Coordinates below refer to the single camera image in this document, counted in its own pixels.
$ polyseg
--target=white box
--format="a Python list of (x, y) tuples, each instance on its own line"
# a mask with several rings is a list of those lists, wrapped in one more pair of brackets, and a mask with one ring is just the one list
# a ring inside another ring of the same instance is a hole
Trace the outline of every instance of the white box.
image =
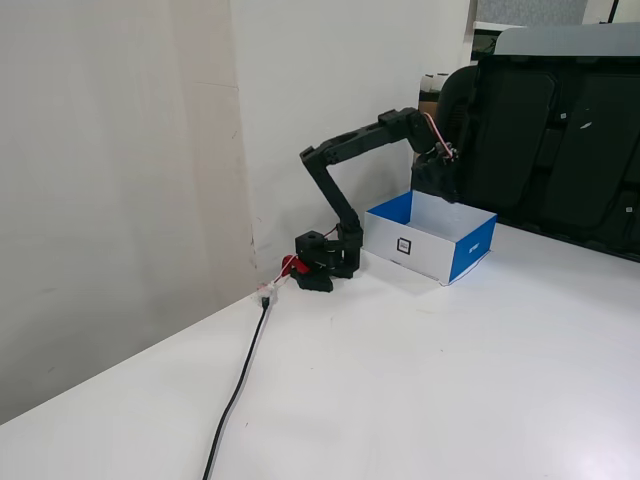
[(489, 252), (496, 220), (410, 191), (365, 214), (364, 249), (448, 285)]

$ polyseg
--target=black cable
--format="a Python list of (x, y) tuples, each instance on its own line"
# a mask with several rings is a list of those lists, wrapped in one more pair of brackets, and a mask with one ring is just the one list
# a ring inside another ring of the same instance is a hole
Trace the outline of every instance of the black cable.
[(247, 375), (247, 371), (249, 370), (249, 365), (251, 364), (251, 358), (253, 357), (253, 350), (255, 349), (256, 342), (258, 341), (258, 337), (260, 336), (260, 330), (262, 329), (262, 324), (264, 323), (264, 319), (267, 316), (267, 310), (269, 310), (269, 298), (262, 298), (262, 316), (260, 317), (260, 321), (258, 322), (258, 326), (256, 327), (256, 333), (253, 335), (253, 340), (251, 341), (251, 346), (249, 347), (249, 353), (247, 353), (247, 358), (244, 361), (244, 366), (242, 367), (242, 372), (240, 373), (240, 378), (238, 379), (238, 384), (236, 385), (236, 389), (233, 391), (233, 395), (231, 395), (231, 399), (229, 403), (222, 412), (222, 417), (220, 417), (220, 421), (218, 422), (218, 428), (216, 428), (216, 435), (213, 437), (213, 444), (211, 445), (211, 451), (209, 452), (209, 458), (207, 459), (207, 467), (204, 470), (204, 475), (202, 476), (202, 480), (209, 480), (209, 475), (211, 475), (211, 470), (213, 468), (213, 461), (216, 458), (216, 453), (218, 451), (218, 447), (220, 446), (220, 439), (222, 438), (222, 430), (224, 429), (224, 424), (227, 421), (227, 416), (233, 407), (233, 404), (236, 402), (238, 394), (242, 389), (242, 384), (244, 383), (244, 378)]
[(618, 3), (620, 0), (613, 0), (613, 5), (611, 6), (611, 13), (609, 13), (609, 23), (613, 23), (616, 18), (616, 11), (618, 10)]

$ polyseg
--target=cable connector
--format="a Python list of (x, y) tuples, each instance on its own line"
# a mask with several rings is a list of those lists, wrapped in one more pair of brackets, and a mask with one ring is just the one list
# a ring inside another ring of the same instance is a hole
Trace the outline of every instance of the cable connector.
[(266, 285), (262, 285), (256, 293), (253, 294), (254, 301), (265, 308), (266, 305), (273, 305), (276, 302), (276, 293), (278, 291), (278, 287), (275, 282), (268, 283)]

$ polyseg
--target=white table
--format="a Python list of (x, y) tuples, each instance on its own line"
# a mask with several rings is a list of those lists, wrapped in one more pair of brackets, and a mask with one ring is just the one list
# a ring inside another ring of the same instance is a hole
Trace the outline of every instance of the white table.
[[(640, 265), (499, 226), (442, 288), (280, 290), (213, 478), (640, 478)], [(201, 478), (244, 299), (0, 427), (3, 480)]]

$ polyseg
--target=black robotic arm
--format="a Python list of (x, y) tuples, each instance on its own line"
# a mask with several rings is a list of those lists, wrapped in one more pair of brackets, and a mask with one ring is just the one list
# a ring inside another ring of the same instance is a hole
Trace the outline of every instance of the black robotic arm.
[(328, 240), (311, 231), (296, 238), (299, 259), (291, 276), (307, 290), (330, 292), (331, 276), (351, 278), (360, 268), (360, 248), (364, 232), (357, 213), (329, 175), (327, 167), (344, 162), (383, 145), (408, 140), (420, 154), (416, 166), (433, 180), (435, 193), (455, 201), (451, 182), (455, 151), (439, 142), (435, 124), (414, 108), (400, 112), (391, 110), (378, 116), (378, 122), (323, 142), (318, 148), (308, 148), (300, 154), (302, 162), (336, 212), (337, 240)]

